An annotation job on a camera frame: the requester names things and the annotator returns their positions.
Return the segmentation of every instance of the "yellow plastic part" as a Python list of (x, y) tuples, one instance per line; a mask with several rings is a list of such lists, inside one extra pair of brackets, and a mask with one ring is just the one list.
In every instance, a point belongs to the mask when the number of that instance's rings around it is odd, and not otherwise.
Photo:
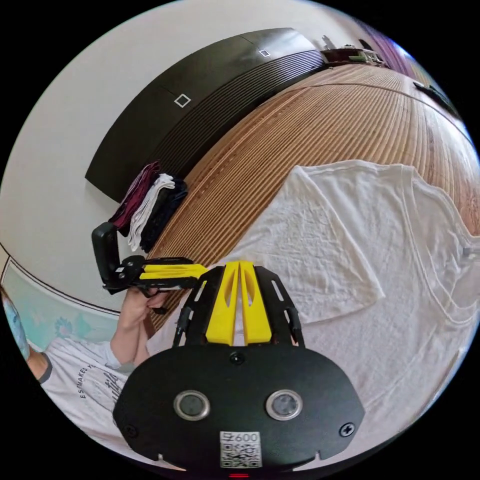
[(200, 278), (207, 269), (197, 263), (186, 265), (144, 265), (140, 280)]
[(206, 339), (209, 343), (226, 344), (230, 347), (234, 344), (239, 265), (237, 261), (230, 261), (225, 265), (206, 331)]
[(251, 261), (241, 261), (239, 264), (245, 345), (268, 343), (272, 339), (272, 330), (254, 264)]

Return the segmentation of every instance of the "bamboo mat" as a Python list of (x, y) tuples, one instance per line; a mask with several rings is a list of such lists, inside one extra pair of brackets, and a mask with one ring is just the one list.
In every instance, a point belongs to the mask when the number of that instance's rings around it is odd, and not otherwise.
[[(295, 165), (348, 159), (413, 165), (453, 199), (480, 234), (480, 168), (463, 124), (389, 69), (346, 65), (320, 72), (262, 104), (186, 178), (189, 195), (149, 258), (212, 265), (237, 244)], [(165, 306), (178, 305), (184, 292)], [(152, 315), (158, 330), (168, 316)]]

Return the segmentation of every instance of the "folded clothes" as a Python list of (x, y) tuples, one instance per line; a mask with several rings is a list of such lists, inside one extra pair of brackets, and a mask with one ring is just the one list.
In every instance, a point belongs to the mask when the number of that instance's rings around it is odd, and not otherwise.
[(130, 185), (128, 192), (120, 203), (118, 209), (108, 220), (110, 223), (113, 223), (118, 229), (121, 229), (130, 223), (132, 215), (138, 209), (150, 187), (158, 178), (159, 169), (160, 165), (157, 161), (148, 164), (142, 169)]
[(141, 202), (140, 206), (132, 215), (130, 220), (130, 232), (128, 234), (128, 245), (130, 246), (132, 252), (134, 252), (140, 246), (142, 231), (148, 219), (150, 218), (159, 192), (164, 189), (173, 190), (175, 188), (173, 179), (174, 178), (172, 176), (162, 173), (155, 180), (154, 184), (146, 193), (145, 198)]
[(162, 197), (158, 197), (141, 233), (140, 247), (149, 253), (155, 246), (157, 239), (162, 234), (168, 222), (188, 194), (187, 184), (180, 179), (175, 179), (175, 188), (168, 190)]

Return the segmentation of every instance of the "white t-shirt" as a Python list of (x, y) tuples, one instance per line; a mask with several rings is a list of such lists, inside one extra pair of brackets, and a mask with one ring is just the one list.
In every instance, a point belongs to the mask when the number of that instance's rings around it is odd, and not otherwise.
[[(390, 439), (425, 410), (476, 326), (480, 248), (452, 200), (414, 167), (347, 160), (295, 167), (219, 264), (277, 273), (299, 311), (305, 346), (337, 363), (365, 417), (349, 447), (314, 468)], [(169, 348), (179, 310), (147, 343)], [(242, 345), (241, 304), (235, 344)]]
[(56, 338), (43, 352), (48, 369), (39, 379), (55, 405), (90, 438), (114, 452), (150, 465), (175, 468), (135, 453), (117, 428), (112, 411), (127, 381), (110, 342)]

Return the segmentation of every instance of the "black cabinet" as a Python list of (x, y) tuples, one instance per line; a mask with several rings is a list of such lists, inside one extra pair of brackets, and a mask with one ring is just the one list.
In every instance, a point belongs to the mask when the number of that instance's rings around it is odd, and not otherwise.
[(155, 160), (163, 172), (185, 178), (249, 112), (323, 66), (320, 52), (292, 28), (249, 32), (202, 48), (131, 101), (105, 135), (85, 178), (117, 202)]

